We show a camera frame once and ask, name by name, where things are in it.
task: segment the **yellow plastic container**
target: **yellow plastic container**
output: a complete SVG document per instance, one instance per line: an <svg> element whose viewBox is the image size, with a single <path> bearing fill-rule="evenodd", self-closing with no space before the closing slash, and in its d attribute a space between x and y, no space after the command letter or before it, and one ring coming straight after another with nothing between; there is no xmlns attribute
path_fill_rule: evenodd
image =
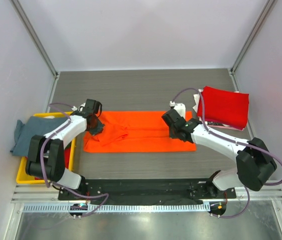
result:
<svg viewBox="0 0 282 240"><path fill-rule="evenodd" d="M45 118L48 116L54 116L56 118L64 117L64 115L61 112L48 112L48 113L36 113L33 116L35 117L41 117ZM75 148L76 148L76 138L74 138L71 142L71 149L70 149L70 158L69 158L69 170L73 170L73 161L75 156ZM18 184L44 184L44 180L35 180L34 176L30 176L26 174L26 164L27 164L27 158L23 156L21 158L21 163L19 166L19 170L16 175L16 182Z"/></svg>

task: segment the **gray cloth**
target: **gray cloth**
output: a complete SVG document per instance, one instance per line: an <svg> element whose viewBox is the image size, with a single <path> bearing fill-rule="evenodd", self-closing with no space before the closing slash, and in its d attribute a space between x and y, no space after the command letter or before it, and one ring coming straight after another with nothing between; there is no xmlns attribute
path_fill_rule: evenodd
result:
<svg viewBox="0 0 282 240"><path fill-rule="evenodd" d="M13 156L28 156L31 138L34 135L47 134L67 120L66 117L43 118L31 116L26 124L18 120L14 130L15 146L11 149Z"/></svg>

